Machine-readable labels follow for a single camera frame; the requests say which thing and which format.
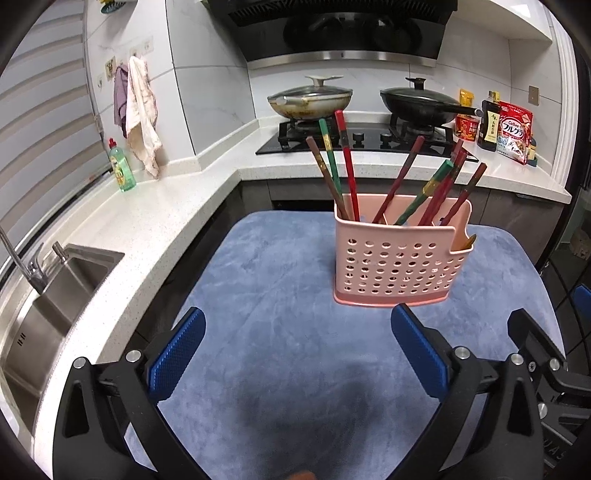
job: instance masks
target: frying pan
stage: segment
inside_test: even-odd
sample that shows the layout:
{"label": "frying pan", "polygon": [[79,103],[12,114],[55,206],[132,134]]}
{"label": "frying pan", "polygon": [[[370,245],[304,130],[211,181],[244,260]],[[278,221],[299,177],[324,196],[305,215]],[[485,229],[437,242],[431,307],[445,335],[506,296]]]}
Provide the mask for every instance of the frying pan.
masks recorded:
{"label": "frying pan", "polygon": [[394,115],[414,125],[440,127],[451,122],[456,115],[482,116],[481,110],[461,106],[460,102],[443,93],[425,90],[425,79],[407,78],[414,88],[381,90],[384,105]]}

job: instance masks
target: gas stove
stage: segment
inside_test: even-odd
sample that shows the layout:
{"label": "gas stove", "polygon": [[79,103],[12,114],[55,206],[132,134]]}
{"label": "gas stove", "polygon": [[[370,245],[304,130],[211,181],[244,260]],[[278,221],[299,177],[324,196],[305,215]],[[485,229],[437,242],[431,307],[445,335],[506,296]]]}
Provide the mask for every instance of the gas stove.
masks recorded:
{"label": "gas stove", "polygon": [[[339,133],[334,117],[326,119],[334,150],[342,150]],[[352,150],[380,153],[409,153],[418,135],[425,136],[421,155],[430,157],[450,158],[453,150],[453,131],[449,127],[420,127],[409,124],[392,116],[389,124],[372,124],[364,122],[347,123],[349,142]],[[291,153],[310,151],[306,137],[312,135],[321,150],[324,141],[317,121],[289,121],[279,124],[279,131],[257,152],[257,155],[268,153]],[[478,162],[471,155],[468,161]]]}

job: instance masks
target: faucet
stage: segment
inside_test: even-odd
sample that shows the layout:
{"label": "faucet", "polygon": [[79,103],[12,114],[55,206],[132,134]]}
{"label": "faucet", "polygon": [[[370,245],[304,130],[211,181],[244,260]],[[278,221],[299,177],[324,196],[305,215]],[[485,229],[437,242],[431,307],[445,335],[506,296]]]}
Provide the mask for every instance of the faucet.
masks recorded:
{"label": "faucet", "polygon": [[15,262],[15,264],[17,265],[18,269],[22,272],[24,277],[31,284],[31,287],[33,287],[37,291],[37,293],[39,293],[39,295],[43,294],[44,290],[47,288],[47,284],[49,283],[47,275],[45,274],[45,272],[41,268],[41,265],[39,264],[39,253],[41,252],[43,244],[39,245],[35,253],[33,253],[31,260],[29,261],[29,265],[25,266],[25,264],[21,260],[21,257],[19,257],[17,251],[10,243],[8,235],[2,229],[1,226],[0,239],[6,247],[6,250],[8,250],[8,255],[10,255],[13,262]]}

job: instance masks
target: white wall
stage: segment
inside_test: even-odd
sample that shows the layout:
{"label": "white wall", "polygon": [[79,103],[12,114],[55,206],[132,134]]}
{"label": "white wall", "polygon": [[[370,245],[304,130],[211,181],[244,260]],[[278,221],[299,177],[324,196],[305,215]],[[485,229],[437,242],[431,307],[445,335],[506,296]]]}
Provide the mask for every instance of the white wall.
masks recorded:
{"label": "white wall", "polygon": [[[100,12],[101,4],[96,0],[86,1],[89,69],[96,107],[105,130],[105,144],[109,137],[113,137],[121,146],[126,144],[120,127],[113,120],[113,81],[106,81],[105,63],[113,56],[118,62],[120,59],[127,62],[131,48],[152,38],[154,51],[144,58],[148,63],[150,85],[158,108],[156,131],[163,144],[156,159],[163,165],[169,160],[193,156],[194,150],[173,69],[164,0],[129,2],[109,15]],[[98,78],[101,75],[104,82],[103,87],[99,88]],[[134,170],[143,168],[133,154],[128,155],[128,160]]]}
{"label": "white wall", "polygon": [[[548,174],[554,163],[562,112],[562,76],[555,28],[550,22],[551,44],[537,40],[511,40],[511,102],[534,114],[533,133],[538,153],[548,163],[539,164]],[[528,102],[531,86],[540,89],[540,105]]]}
{"label": "white wall", "polygon": [[246,61],[198,0],[167,0],[178,91],[196,153],[255,118]]}
{"label": "white wall", "polygon": [[307,74],[343,75],[332,80],[334,85],[353,89],[348,109],[366,112],[388,112],[379,95],[381,89],[408,86],[405,77],[427,78],[426,88],[459,96],[460,88],[472,91],[475,104],[497,90],[501,98],[511,97],[511,62],[509,41],[493,32],[454,18],[450,19],[437,67],[421,67],[385,61],[328,60],[294,63],[249,70],[252,96],[257,117],[274,115],[267,96],[292,87],[306,85]]}

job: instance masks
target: kitchen counter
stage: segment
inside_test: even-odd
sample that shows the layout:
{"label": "kitchen counter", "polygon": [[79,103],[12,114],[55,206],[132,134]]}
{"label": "kitchen counter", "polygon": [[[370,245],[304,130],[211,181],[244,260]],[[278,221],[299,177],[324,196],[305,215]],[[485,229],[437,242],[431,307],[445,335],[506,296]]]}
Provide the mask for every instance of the kitchen counter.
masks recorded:
{"label": "kitchen counter", "polygon": [[[368,121],[367,114],[349,113],[349,121]],[[34,432],[33,456],[51,476],[52,445],[57,408],[72,362],[85,356],[90,362],[118,359],[151,300],[183,252],[217,207],[242,180],[320,177],[310,153],[255,155],[277,131],[277,119],[260,119],[214,145],[207,155],[172,162],[159,180],[139,181],[121,193],[113,180],[93,189],[68,211],[43,238],[123,252],[125,256],[88,304],[64,341],[41,399]],[[479,185],[560,203],[570,195],[540,168],[522,166],[506,157],[468,149],[489,166]],[[217,158],[214,152],[226,150]],[[359,178],[394,178],[405,154],[354,154]],[[341,153],[339,173],[346,176]],[[409,180],[428,180],[441,160],[419,155],[407,175]],[[466,163],[458,183],[466,184],[476,170]],[[42,251],[46,261],[50,247]],[[0,295],[0,313],[16,308],[17,292],[26,285],[12,278]],[[8,298],[11,292],[14,299]]]}

